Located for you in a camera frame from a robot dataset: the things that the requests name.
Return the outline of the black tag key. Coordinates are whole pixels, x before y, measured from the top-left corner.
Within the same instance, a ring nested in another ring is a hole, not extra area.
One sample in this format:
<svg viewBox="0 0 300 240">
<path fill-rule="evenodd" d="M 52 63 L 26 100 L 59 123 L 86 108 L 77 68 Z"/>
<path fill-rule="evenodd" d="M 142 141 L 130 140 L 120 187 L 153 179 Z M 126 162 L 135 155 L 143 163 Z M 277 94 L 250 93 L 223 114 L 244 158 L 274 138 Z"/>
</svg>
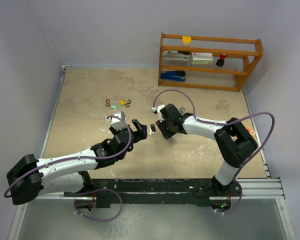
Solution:
<svg viewBox="0 0 300 240">
<path fill-rule="evenodd" d="M 150 125 L 149 135 L 152 136 L 156 133 L 156 127 L 154 124 Z"/>
</svg>

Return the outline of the green tag key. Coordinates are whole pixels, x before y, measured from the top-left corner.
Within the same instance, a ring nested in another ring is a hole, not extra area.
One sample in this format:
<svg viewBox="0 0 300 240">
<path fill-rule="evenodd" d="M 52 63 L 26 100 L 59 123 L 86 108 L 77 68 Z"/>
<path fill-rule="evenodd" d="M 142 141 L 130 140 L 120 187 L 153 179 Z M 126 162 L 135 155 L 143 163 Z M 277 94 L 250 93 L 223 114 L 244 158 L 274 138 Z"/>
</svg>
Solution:
<svg viewBox="0 0 300 240">
<path fill-rule="evenodd" d="M 117 110 L 119 108 L 119 106 L 115 104 L 111 104 L 109 107 L 114 110 Z"/>
</svg>

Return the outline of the yellow tag key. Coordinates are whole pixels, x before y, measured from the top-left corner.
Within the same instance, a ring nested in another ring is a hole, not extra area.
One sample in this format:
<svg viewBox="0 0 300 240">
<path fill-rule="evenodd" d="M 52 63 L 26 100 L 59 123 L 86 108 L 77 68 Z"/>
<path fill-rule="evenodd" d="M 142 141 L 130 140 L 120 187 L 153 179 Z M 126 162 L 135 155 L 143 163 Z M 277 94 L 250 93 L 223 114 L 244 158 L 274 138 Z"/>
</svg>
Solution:
<svg viewBox="0 0 300 240">
<path fill-rule="evenodd" d="M 126 105 L 126 101 L 125 101 L 124 99 L 121 99 L 119 102 L 120 102 L 120 104 L 121 104 L 122 106 L 125 106 L 125 105 Z"/>
</svg>

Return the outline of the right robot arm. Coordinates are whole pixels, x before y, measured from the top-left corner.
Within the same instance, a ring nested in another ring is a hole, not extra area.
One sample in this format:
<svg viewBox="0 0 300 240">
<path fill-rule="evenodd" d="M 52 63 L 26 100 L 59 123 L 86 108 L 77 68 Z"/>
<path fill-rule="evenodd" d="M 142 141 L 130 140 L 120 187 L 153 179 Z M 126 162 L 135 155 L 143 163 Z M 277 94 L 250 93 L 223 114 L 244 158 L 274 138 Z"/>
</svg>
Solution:
<svg viewBox="0 0 300 240">
<path fill-rule="evenodd" d="M 197 118 L 192 113 L 181 114 L 171 103 L 153 107 L 152 112 L 158 115 L 155 124 L 166 140 L 175 134 L 185 134 L 216 141 L 223 157 L 223 163 L 212 183 L 212 190 L 218 196 L 223 196 L 230 190 L 230 183 L 239 168 L 258 148 L 245 126 L 241 122 L 233 123 L 236 118 L 228 121 Z"/>
</svg>

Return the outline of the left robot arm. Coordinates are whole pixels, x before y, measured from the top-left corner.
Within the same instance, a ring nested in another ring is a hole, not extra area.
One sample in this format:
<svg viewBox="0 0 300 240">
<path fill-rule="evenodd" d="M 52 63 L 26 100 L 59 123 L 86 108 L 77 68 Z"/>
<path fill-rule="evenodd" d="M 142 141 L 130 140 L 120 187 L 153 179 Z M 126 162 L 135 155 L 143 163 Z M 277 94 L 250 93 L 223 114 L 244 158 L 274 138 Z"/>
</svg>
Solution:
<svg viewBox="0 0 300 240">
<path fill-rule="evenodd" d="M 133 131 L 126 123 L 112 123 L 112 138 L 106 138 L 80 152 L 55 157 L 35 158 L 33 154 L 23 156 L 7 173 L 8 189 L 5 198 L 13 205 L 28 203 L 38 196 L 71 192 L 88 196 L 93 191 L 88 172 L 114 165 L 131 152 L 134 144 L 148 137 L 148 127 L 133 119 Z"/>
</svg>

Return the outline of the red carabiner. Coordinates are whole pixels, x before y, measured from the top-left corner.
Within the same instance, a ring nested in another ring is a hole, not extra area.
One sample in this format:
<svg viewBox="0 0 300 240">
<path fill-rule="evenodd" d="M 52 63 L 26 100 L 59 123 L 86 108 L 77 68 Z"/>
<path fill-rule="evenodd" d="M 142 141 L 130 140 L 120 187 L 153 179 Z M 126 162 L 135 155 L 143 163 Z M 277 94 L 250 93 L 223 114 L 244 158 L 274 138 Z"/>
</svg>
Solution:
<svg viewBox="0 0 300 240">
<path fill-rule="evenodd" d="M 110 100 L 109 100 L 109 99 L 106 99 L 106 100 L 105 100 L 105 106 L 106 106 L 106 107 L 109 107 L 110 105 L 111 105 L 111 104 L 110 104 Z"/>
</svg>

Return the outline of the blue stapler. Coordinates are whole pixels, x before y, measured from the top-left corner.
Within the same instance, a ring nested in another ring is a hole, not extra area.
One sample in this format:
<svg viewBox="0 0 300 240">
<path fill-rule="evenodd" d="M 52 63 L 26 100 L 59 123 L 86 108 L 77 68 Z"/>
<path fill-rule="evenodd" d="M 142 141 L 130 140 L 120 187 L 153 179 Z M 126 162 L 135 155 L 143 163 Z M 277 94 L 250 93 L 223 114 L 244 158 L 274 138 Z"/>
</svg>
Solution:
<svg viewBox="0 0 300 240">
<path fill-rule="evenodd" d="M 160 74 L 160 78 L 163 80 L 185 82 L 186 72 L 184 70 L 162 71 Z"/>
</svg>

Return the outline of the wooden shelf rack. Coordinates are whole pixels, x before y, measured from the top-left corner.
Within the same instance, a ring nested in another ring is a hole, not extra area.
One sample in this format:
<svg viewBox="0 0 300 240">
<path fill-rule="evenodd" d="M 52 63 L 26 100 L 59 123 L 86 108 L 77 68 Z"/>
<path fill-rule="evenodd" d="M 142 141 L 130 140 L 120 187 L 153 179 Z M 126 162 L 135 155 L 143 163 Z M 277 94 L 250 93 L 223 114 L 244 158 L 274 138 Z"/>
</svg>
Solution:
<svg viewBox="0 0 300 240">
<path fill-rule="evenodd" d="M 239 92 L 264 55 L 261 39 L 161 33 L 158 85 Z"/>
</svg>

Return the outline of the grey stapler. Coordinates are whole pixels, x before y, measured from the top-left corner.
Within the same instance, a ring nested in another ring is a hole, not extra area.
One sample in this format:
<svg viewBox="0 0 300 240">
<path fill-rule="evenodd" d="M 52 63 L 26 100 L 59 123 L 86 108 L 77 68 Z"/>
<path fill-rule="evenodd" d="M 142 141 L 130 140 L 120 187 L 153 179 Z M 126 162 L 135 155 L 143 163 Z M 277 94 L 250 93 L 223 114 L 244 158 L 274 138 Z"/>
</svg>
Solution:
<svg viewBox="0 0 300 240">
<path fill-rule="evenodd" d="M 186 62 L 190 59 L 189 51 L 168 50 L 162 52 L 163 60 Z"/>
</svg>

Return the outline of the white cardboard box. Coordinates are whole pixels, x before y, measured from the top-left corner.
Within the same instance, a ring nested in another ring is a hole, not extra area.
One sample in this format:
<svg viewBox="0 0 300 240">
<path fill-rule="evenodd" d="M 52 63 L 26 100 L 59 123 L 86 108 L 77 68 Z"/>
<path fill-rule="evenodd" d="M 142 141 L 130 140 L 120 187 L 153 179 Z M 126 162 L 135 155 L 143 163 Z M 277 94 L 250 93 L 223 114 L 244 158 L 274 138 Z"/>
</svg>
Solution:
<svg viewBox="0 0 300 240">
<path fill-rule="evenodd" d="M 213 54 L 210 52 L 193 52 L 191 54 L 192 65 L 211 65 L 213 59 Z"/>
</svg>

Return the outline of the orange spiral notebook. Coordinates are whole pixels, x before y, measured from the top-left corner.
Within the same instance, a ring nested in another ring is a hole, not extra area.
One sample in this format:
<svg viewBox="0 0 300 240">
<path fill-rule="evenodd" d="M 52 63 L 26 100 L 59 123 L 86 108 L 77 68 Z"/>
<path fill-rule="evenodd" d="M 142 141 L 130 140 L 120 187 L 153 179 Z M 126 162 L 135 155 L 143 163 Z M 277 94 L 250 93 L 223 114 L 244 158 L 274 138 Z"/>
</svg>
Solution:
<svg viewBox="0 0 300 240">
<path fill-rule="evenodd" d="M 249 132 L 249 134 L 250 134 L 251 136 L 255 137 L 256 132 L 255 132 L 253 129 L 251 129 L 251 128 L 248 127 L 248 126 L 245 126 L 245 128 L 246 128 L 246 130 Z"/>
</svg>

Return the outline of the yellow block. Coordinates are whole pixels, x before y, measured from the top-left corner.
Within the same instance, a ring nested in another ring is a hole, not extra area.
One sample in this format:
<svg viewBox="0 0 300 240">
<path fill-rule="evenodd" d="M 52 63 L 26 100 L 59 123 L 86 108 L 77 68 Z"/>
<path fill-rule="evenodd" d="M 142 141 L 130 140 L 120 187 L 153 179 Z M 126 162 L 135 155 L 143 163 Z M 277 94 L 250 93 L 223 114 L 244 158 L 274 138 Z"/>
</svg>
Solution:
<svg viewBox="0 0 300 240">
<path fill-rule="evenodd" d="M 182 44 L 184 46 L 189 46 L 192 42 L 192 37 L 191 36 L 182 36 Z"/>
</svg>

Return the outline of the black base frame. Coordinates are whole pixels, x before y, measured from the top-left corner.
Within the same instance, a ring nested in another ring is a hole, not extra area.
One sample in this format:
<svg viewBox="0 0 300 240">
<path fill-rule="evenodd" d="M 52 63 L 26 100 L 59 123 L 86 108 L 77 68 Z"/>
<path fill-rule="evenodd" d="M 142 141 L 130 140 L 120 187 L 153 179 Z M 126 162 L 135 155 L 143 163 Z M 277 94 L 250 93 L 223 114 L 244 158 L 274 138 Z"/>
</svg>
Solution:
<svg viewBox="0 0 300 240">
<path fill-rule="evenodd" d="M 91 179 L 78 191 L 67 190 L 65 197 L 92 197 L 97 190 L 96 207 L 108 208 L 111 204 L 141 205 L 195 205 L 210 207 L 222 205 L 233 197 L 240 197 L 242 188 L 232 181 L 221 186 L 212 178 L 188 179 Z"/>
</svg>

